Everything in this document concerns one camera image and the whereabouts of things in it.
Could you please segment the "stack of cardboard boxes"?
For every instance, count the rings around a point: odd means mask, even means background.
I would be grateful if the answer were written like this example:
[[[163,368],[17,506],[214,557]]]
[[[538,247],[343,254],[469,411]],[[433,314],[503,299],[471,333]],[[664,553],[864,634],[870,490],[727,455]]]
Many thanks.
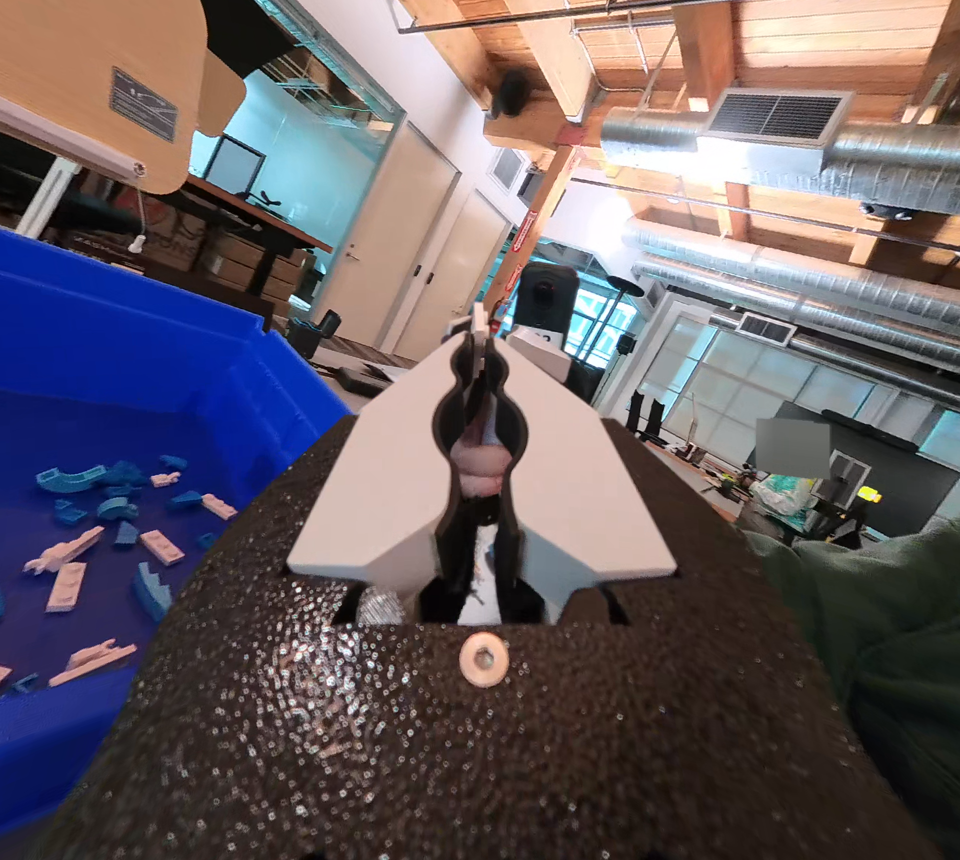
[[[282,304],[298,288],[310,255],[278,258],[261,296],[246,292],[262,248],[225,230],[208,236],[205,219],[119,184],[107,197],[69,193],[54,215],[52,241],[183,289],[236,301],[240,294]]]

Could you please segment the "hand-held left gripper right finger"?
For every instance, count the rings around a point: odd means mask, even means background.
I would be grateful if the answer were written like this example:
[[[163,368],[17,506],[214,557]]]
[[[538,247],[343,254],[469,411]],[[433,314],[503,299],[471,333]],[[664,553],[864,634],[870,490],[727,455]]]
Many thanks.
[[[500,621],[555,623],[577,591],[673,576],[599,415],[506,342],[487,346],[491,430],[510,455],[491,547]]]

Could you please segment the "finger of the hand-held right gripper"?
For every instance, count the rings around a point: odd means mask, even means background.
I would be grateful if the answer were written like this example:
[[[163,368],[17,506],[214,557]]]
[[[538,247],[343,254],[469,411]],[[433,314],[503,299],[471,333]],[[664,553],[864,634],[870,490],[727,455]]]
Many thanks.
[[[525,356],[546,374],[565,384],[570,376],[571,357],[562,349],[562,337],[553,331],[514,329],[509,334],[509,346]]]

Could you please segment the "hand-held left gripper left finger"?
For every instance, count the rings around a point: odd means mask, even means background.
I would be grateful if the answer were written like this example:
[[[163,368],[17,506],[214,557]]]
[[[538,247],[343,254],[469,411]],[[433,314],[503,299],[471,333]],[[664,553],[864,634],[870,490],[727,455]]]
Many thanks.
[[[355,418],[287,557],[291,573],[418,594],[437,575],[434,533],[450,504],[450,459],[433,433],[457,390],[454,335],[370,401]]]

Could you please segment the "white and green bag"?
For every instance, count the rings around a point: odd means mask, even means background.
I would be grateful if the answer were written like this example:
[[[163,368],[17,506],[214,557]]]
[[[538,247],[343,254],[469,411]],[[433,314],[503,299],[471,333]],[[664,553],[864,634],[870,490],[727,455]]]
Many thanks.
[[[750,494],[762,511],[793,533],[806,533],[809,511],[816,501],[816,479],[769,474],[750,485]]]

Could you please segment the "silver air duct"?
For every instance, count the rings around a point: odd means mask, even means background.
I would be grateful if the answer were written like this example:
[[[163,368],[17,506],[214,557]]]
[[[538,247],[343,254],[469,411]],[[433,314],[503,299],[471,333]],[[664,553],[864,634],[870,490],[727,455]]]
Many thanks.
[[[707,116],[613,108],[601,127],[609,163],[767,189],[956,215],[958,127],[846,123],[822,152],[774,142],[702,139]]]

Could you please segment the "person's right forearm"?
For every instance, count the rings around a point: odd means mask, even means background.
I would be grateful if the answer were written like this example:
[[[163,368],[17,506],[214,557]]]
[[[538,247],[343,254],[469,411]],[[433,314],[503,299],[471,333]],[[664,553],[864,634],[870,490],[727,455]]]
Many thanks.
[[[958,519],[858,550],[745,536],[866,753],[942,856],[958,858]]]

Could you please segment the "white double door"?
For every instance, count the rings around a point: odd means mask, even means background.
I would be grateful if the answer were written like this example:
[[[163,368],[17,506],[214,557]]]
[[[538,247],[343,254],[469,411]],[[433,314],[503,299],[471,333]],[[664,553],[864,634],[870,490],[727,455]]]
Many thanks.
[[[413,361],[468,311],[510,221],[409,121],[388,146],[309,318],[335,335]]]

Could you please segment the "pile of lego pieces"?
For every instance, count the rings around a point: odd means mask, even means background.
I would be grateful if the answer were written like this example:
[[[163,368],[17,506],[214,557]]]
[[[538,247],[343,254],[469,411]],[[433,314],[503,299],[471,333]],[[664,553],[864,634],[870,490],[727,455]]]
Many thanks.
[[[149,478],[2,507],[2,698],[132,667],[165,606],[185,587],[228,519],[201,500],[242,510],[218,467],[191,460],[173,485]]]

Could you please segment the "wooden office desk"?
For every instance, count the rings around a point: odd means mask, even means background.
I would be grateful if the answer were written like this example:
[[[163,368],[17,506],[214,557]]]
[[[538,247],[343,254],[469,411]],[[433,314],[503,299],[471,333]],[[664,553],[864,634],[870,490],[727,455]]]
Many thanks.
[[[192,216],[205,219],[209,225],[209,237],[215,230],[225,230],[262,248],[262,255],[246,287],[246,292],[253,296],[262,295],[278,258],[289,259],[295,249],[319,250],[329,256],[335,252],[330,244],[191,174],[178,190],[159,198]]]

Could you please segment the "white vent grille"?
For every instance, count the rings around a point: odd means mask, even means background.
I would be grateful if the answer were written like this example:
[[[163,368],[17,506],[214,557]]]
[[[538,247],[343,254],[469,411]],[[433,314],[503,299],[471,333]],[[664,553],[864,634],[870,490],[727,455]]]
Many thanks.
[[[856,93],[850,90],[728,87],[700,136],[824,148],[833,141]]]

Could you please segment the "blue plastic bin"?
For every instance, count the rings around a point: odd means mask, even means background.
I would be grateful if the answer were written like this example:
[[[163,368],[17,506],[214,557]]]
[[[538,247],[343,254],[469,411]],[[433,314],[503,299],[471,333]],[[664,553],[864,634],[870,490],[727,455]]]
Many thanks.
[[[350,414],[259,315],[9,231],[1,261],[1,521],[21,490],[73,495],[44,471],[148,478],[166,456],[218,467],[244,509]],[[58,808],[149,645],[132,667],[2,698],[2,835]]]

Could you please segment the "tilted wooden desktop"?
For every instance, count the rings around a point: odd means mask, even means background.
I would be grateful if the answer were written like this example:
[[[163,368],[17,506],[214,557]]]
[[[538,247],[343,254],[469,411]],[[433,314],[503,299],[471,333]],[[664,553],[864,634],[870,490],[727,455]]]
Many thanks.
[[[193,135],[246,85],[208,47],[200,0],[1,0],[2,132],[54,154],[16,232],[38,239],[81,167],[167,194]]]

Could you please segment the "black floor lamp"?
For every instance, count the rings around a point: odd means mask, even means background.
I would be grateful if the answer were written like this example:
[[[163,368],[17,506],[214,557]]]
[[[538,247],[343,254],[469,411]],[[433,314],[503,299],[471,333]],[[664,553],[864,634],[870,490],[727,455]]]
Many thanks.
[[[640,314],[637,301],[644,297],[645,291],[629,278],[614,275],[607,276],[608,285],[616,291],[610,310],[606,315],[604,328],[614,329],[616,336],[610,352],[610,361],[628,355],[636,345],[637,332],[635,320]]]

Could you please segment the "person's right hand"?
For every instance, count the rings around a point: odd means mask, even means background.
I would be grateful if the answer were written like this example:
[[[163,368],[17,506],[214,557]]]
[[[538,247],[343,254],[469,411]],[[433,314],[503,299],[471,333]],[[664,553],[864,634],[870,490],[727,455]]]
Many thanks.
[[[500,493],[512,457],[500,445],[485,445],[465,438],[451,448],[460,491],[466,499],[484,499]]]

